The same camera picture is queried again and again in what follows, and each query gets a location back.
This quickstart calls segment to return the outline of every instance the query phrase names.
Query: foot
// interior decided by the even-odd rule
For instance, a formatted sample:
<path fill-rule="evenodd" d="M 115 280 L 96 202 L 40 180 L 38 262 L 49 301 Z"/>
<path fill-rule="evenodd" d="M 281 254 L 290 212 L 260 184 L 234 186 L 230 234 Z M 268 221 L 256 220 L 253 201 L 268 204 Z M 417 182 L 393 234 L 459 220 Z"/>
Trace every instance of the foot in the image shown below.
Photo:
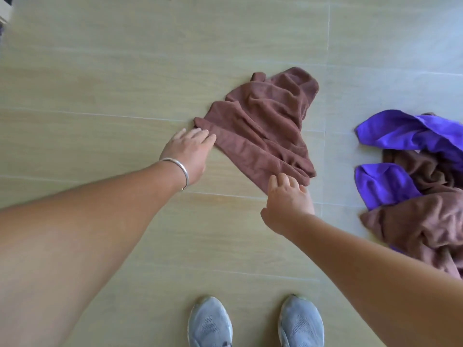
<path fill-rule="evenodd" d="M 195 304 L 188 320 L 190 347 L 231 347 L 232 338 L 232 322 L 217 298 L 206 297 Z"/>
<path fill-rule="evenodd" d="M 323 322 L 313 303 L 289 296 L 281 307 L 278 336 L 282 347 L 323 347 Z"/>

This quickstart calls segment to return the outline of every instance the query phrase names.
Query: purple cloth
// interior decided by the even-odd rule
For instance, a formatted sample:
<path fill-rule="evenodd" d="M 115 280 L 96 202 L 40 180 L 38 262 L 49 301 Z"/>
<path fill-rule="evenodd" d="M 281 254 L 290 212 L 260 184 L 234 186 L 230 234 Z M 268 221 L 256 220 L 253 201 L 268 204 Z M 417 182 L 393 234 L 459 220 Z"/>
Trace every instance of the purple cloth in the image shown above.
<path fill-rule="evenodd" d="M 358 166 L 355 183 L 368 210 L 421 196 L 412 178 L 394 163 Z"/>
<path fill-rule="evenodd" d="M 384 110 L 356 129 L 364 145 L 395 150 L 427 150 L 438 153 L 463 172 L 463 125 L 431 116 L 410 116 L 400 110 Z M 410 176 L 394 163 L 364 164 L 355 170 L 355 183 L 368 210 L 398 204 L 421 196 Z"/>

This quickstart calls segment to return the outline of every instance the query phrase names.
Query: brown garment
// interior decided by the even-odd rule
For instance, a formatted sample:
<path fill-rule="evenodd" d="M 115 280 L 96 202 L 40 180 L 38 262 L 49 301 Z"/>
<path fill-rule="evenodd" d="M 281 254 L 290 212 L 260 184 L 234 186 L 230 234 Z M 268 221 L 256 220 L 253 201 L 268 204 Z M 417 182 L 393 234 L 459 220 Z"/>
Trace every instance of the brown garment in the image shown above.
<path fill-rule="evenodd" d="M 360 216 L 365 227 L 391 247 L 435 268 L 463 277 L 463 190 L 448 166 L 427 152 L 383 151 L 424 195 Z"/>
<path fill-rule="evenodd" d="M 317 81 L 297 67 L 270 79 L 254 73 L 194 125 L 216 134 L 215 145 L 263 192 L 278 173 L 307 186 L 316 173 L 300 130 L 318 90 Z"/>

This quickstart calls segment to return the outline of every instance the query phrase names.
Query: silver bracelet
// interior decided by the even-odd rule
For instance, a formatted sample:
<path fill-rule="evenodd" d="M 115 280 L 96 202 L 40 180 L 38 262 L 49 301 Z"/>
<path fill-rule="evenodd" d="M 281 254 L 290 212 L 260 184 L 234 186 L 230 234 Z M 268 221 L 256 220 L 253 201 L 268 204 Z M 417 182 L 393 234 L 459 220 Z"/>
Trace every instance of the silver bracelet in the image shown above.
<path fill-rule="evenodd" d="M 187 178 L 187 184 L 186 184 L 185 187 L 182 189 L 182 191 L 185 190 L 185 189 L 188 187 L 188 185 L 189 185 L 188 172 L 187 172 L 187 169 L 185 168 L 185 166 L 184 166 L 182 163 L 178 162 L 176 159 L 174 159 L 174 158 L 169 158 L 169 157 L 164 157 L 163 159 L 159 160 L 159 162 L 162 162 L 162 161 L 164 161 L 164 160 L 167 160 L 167 161 L 169 161 L 169 162 L 175 163 L 175 164 L 177 164 L 177 165 L 180 167 L 180 169 L 182 170 L 182 172 L 183 172 L 184 175 L 185 175 L 185 178 Z"/>

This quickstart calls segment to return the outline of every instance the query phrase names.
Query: wrinkled fabric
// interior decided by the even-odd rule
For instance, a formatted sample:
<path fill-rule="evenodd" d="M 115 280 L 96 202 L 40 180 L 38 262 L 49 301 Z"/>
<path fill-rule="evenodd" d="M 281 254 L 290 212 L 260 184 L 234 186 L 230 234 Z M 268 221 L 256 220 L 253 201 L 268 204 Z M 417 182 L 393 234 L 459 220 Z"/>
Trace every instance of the wrinkled fabric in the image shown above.
<path fill-rule="evenodd" d="M 356 129 L 359 140 L 393 149 L 383 151 L 384 163 L 356 169 L 369 209 L 360 216 L 363 225 L 392 248 L 462 278 L 462 126 L 395 110 L 375 116 Z"/>
<path fill-rule="evenodd" d="M 194 125 L 217 135 L 215 145 L 267 193 L 271 175 L 285 173 L 309 185 L 316 176 L 301 136 L 302 121 L 319 90 L 317 81 L 293 67 L 269 79 L 251 81 L 212 104 Z"/>

